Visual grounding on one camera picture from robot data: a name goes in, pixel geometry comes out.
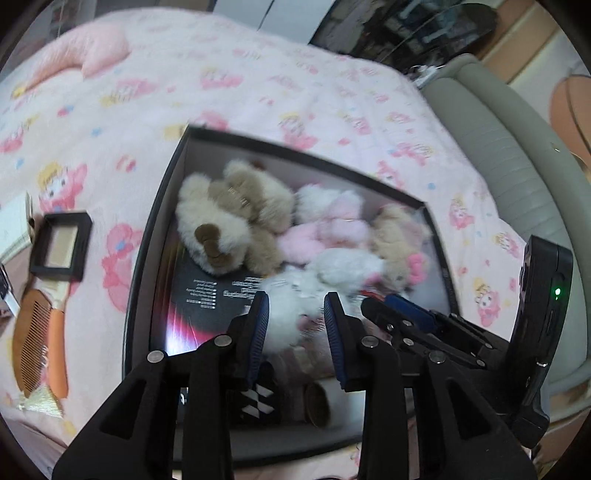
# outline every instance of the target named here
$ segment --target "cartoon print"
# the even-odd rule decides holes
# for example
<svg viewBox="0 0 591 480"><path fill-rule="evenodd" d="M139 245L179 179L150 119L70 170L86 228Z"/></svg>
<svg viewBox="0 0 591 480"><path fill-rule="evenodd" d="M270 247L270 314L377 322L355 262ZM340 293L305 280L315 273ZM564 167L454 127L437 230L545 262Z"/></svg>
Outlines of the cartoon print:
<svg viewBox="0 0 591 480"><path fill-rule="evenodd" d="M370 90L370 91L368 91L368 93L373 97L373 99L376 103L385 103L388 100L390 100L390 97L388 95L386 95L385 93L378 93L374 90Z"/></svg>
<svg viewBox="0 0 591 480"><path fill-rule="evenodd" d="M503 250L506 250L513 257L519 258L519 247L517 246L517 242L515 242L508 233L498 233L492 238L492 241L496 245L499 245Z"/></svg>
<svg viewBox="0 0 591 480"><path fill-rule="evenodd" d="M474 217L468 214L461 195L456 195L449 207L449 221L457 230L462 230L474 223Z"/></svg>
<svg viewBox="0 0 591 480"><path fill-rule="evenodd" d="M376 172L376 175L381 181L387 181L393 184L396 188L401 189L404 187L404 182L400 178L400 174L398 170L394 170L388 162L384 160L380 160L378 162L379 170Z"/></svg>
<svg viewBox="0 0 591 480"><path fill-rule="evenodd" d="M408 124L414 122L414 118L405 113L390 112L386 117L387 122L394 122L395 124Z"/></svg>
<svg viewBox="0 0 591 480"><path fill-rule="evenodd" d="M242 75L231 74L215 67L204 69L201 72L201 87L203 90L237 87L243 80Z"/></svg>
<svg viewBox="0 0 591 480"><path fill-rule="evenodd" d="M284 115L279 127L283 132L283 141L291 148L308 150L318 143L316 137L306 135L306 127L297 113Z"/></svg>
<svg viewBox="0 0 591 480"><path fill-rule="evenodd" d="M190 123L222 132L228 129L228 121L213 110L203 111L201 115Z"/></svg>
<svg viewBox="0 0 591 480"><path fill-rule="evenodd" d="M267 96L259 98L259 103L266 103L268 106L272 106L275 103L275 100L269 98Z"/></svg>
<svg viewBox="0 0 591 480"><path fill-rule="evenodd" d="M354 117L346 113L343 115L343 118L353 127L355 133L358 135L369 135L371 133L369 122L364 116Z"/></svg>
<svg viewBox="0 0 591 480"><path fill-rule="evenodd" d="M394 158L412 158L420 166L424 167L427 163L427 159L433 155L433 149L428 145L413 145L408 142L402 142L396 145L396 149L388 150L388 153Z"/></svg>
<svg viewBox="0 0 591 480"><path fill-rule="evenodd" d="M244 50L243 48L234 48L232 54L240 59L258 60L261 58L261 54L254 50Z"/></svg>
<svg viewBox="0 0 591 480"><path fill-rule="evenodd" d="M345 77L347 80L350 80L351 82L359 81L359 73L354 68L341 72L340 76Z"/></svg>
<svg viewBox="0 0 591 480"><path fill-rule="evenodd" d="M490 327L499 317L501 301L499 293L484 283L481 278L474 280L474 301L478 305L478 315L483 327Z"/></svg>
<svg viewBox="0 0 591 480"><path fill-rule="evenodd" d="M158 88L158 85L145 79L127 79L117 82L115 90L100 99L104 107L127 103L130 100L142 97Z"/></svg>
<svg viewBox="0 0 591 480"><path fill-rule="evenodd" d="M31 125L39 118L39 115L27 118L14 132L0 142L0 153L16 152L22 147L22 138L29 131Z"/></svg>
<svg viewBox="0 0 591 480"><path fill-rule="evenodd" d="M343 98L354 97L357 95L353 90L349 90L341 85L337 85L336 91Z"/></svg>
<svg viewBox="0 0 591 480"><path fill-rule="evenodd" d="M277 82L282 87L287 88L288 90L293 90L295 92L301 92L302 88L296 84L291 77L287 75L273 75L270 77L269 80L273 82Z"/></svg>
<svg viewBox="0 0 591 480"><path fill-rule="evenodd" d="M361 72L367 75L368 77L378 75L378 71L376 69L373 69L372 67L361 67Z"/></svg>
<svg viewBox="0 0 591 480"><path fill-rule="evenodd" d="M303 48L296 48L296 49L294 49L293 53L295 55L299 55L299 56L305 57L307 59L313 59L315 57L315 55L313 53L311 53Z"/></svg>
<svg viewBox="0 0 591 480"><path fill-rule="evenodd" d="M207 54L197 50L180 51L174 54L174 58L179 60L204 60Z"/></svg>
<svg viewBox="0 0 591 480"><path fill-rule="evenodd" d="M66 105L57 111L57 116L67 116L74 109L72 105Z"/></svg>
<svg viewBox="0 0 591 480"><path fill-rule="evenodd" d="M312 75L316 75L318 73L318 68L316 68L316 66L310 64L310 63L306 63L304 61L299 61L295 64L296 67L298 67L299 69L305 70L309 73L311 73Z"/></svg>
<svg viewBox="0 0 591 480"><path fill-rule="evenodd" d="M118 161L115 167L119 171L130 173L135 170L137 162L131 155L123 155Z"/></svg>
<svg viewBox="0 0 591 480"><path fill-rule="evenodd" d="M51 163L44 168L37 177L39 204L43 213L72 210L76 197L84 189L87 172L86 164L70 169Z"/></svg>
<svg viewBox="0 0 591 480"><path fill-rule="evenodd" d="M105 270L103 288L120 312L127 308L129 286L142 235L142 230L134 230L127 223L118 223L107 234L107 256L101 262Z"/></svg>

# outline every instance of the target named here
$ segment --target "bed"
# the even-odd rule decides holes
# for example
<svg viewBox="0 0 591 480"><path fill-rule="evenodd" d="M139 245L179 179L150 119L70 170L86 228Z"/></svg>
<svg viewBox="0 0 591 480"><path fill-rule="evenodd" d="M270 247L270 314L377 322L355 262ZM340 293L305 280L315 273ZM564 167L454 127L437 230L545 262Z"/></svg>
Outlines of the bed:
<svg viewBox="0 0 591 480"><path fill-rule="evenodd" d="M385 66L215 15L136 9L97 21L124 26L132 53L123 62L84 81L79 71L64 71L12 99L34 56L0 84L0 204L28 190L37 213L85 209L94 221L86 276L67 304L70 393L63 418L18 408L14 319L0 336L0 413L46 475L121 381L137 250L187 123L307 151L427 202L462 315L505 339L517 310L523 238L536 233L572 248L575 257L589 253L589 186L580 172L553 164L560 156L564 165L566 147L532 120L527 105L503 111L499 105L522 100L507 100L506 86L471 57L452 62L419 92ZM491 102L482 103L489 95ZM524 132L532 122L534 133ZM536 132L543 132L543 147ZM538 157L545 163L534 167ZM553 176L573 187L547 183ZM556 391L589 376L589 270L579 260L559 366L550 377Z"/></svg>

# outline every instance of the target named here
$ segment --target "beige teddy bear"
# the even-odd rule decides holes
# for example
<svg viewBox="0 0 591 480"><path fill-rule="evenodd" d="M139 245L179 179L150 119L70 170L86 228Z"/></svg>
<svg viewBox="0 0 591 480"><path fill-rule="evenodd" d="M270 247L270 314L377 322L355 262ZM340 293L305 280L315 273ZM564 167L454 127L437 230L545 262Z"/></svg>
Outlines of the beige teddy bear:
<svg viewBox="0 0 591 480"><path fill-rule="evenodd" d="M421 252L431 232L401 206L386 205L374 219L371 250L386 262L382 282L403 291L427 278L429 261Z"/></svg>

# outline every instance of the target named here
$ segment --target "stuffed animal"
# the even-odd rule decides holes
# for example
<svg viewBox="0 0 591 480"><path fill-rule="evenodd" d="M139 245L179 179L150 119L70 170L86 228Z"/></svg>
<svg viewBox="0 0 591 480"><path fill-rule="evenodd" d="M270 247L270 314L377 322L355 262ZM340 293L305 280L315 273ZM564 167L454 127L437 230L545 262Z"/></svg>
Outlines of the stuffed animal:
<svg viewBox="0 0 591 480"><path fill-rule="evenodd" d="M322 283L312 270L288 266L278 275L263 280L260 290L269 295L269 322L263 353L278 353L301 339L301 328L306 319L323 317L324 297L330 291L339 293L345 313L351 306L334 287Z"/></svg>
<svg viewBox="0 0 591 480"><path fill-rule="evenodd" d="M251 244L251 230L244 218L221 209L209 198L211 181L194 173L178 193L178 233L191 258L212 275L237 270Z"/></svg>
<svg viewBox="0 0 591 480"><path fill-rule="evenodd" d="M359 248L329 248L306 265L321 282L345 295L382 280L385 261Z"/></svg>
<svg viewBox="0 0 591 480"><path fill-rule="evenodd" d="M252 221L271 233L285 232L292 224L294 194L283 182L244 160L231 160L224 168L224 178L239 191L245 192L249 188L248 174L250 179L258 180L261 188L260 197L253 192L245 195L256 211L256 218Z"/></svg>
<svg viewBox="0 0 591 480"><path fill-rule="evenodd" d="M360 220L362 198L351 190L306 185L297 192L293 226L278 239L286 261L306 265L327 248L367 248L370 228Z"/></svg>
<svg viewBox="0 0 591 480"><path fill-rule="evenodd" d="M252 242L245 265L258 275L276 272L283 262L274 233L291 225L294 196L275 177L242 160L228 162L224 179L211 182L209 197L219 207L251 224Z"/></svg>
<svg viewBox="0 0 591 480"><path fill-rule="evenodd" d="M421 247L431 237L428 227L397 205L383 207L373 227L371 250L385 260L384 286L403 291L426 280L428 259Z"/></svg>

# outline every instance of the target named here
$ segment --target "black box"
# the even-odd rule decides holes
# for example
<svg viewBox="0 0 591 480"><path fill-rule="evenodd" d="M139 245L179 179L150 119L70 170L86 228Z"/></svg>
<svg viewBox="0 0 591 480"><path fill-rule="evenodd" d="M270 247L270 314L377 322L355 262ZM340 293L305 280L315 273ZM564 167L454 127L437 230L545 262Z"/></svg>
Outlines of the black box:
<svg viewBox="0 0 591 480"><path fill-rule="evenodd" d="M225 330L232 316L241 314L240 310L249 305L247 294L223 295L224 289L228 291L228 284L231 285L232 281L240 283L241 278L249 275L245 271L230 274L229 277L211 278L210 281L197 280L204 278L203 275L209 276L183 253L174 220L183 179L194 171L213 179L222 178L225 164L234 158L256 161L294 190L307 183L354 190L365 199L363 218L366 220L373 219L380 207L387 203L398 202L415 210L415 217L433 232L432 241L425 246L424 253L434 265L428 279L413 290L410 298L428 309L437 309L445 314L459 313L439 236L423 202L378 180L299 151L253 138L188 127L160 184L139 248L126 316L124 375L143 361L151 350L167 350L167 319L172 307L181 311L181 317L186 309L201 309L194 310L196 314L193 317L199 314L202 318L209 318L210 323L214 315L215 327L205 326L202 329L206 333L211 330L209 335L214 336ZM197 293L192 292L204 295L200 298L201 303L193 301L194 295L183 294L189 282L202 281L209 282L208 291L203 293L200 289ZM245 291L250 294L253 288L248 287L256 283L253 279L248 279L246 283L250 283L245 285ZM360 418L342 427L326 430L308 424L233 430L232 456L238 466L313 456L360 442L362 429L363 420ZM174 460L180 460L180 433L178 430Z"/></svg>

